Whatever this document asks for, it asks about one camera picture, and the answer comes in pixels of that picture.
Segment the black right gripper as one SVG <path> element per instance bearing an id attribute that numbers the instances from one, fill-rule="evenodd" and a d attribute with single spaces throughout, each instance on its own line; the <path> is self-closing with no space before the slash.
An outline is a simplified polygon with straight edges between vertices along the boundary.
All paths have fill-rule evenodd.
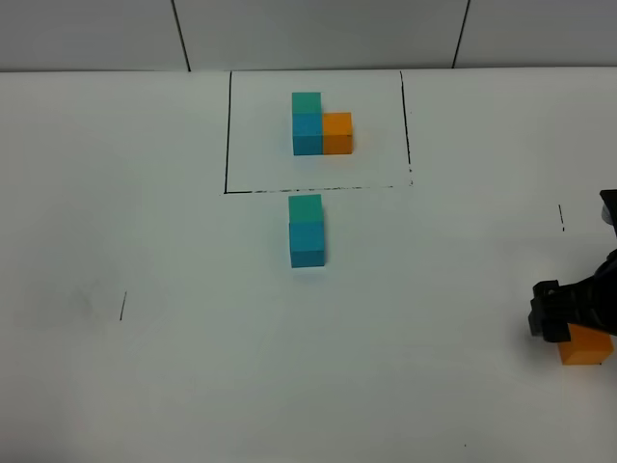
<path id="1" fill-rule="evenodd" d="M 557 280 L 533 287 L 528 323 L 533 337 L 551 343 L 571 340 L 568 323 L 616 335 L 616 251 L 595 273 L 575 284 Z"/>

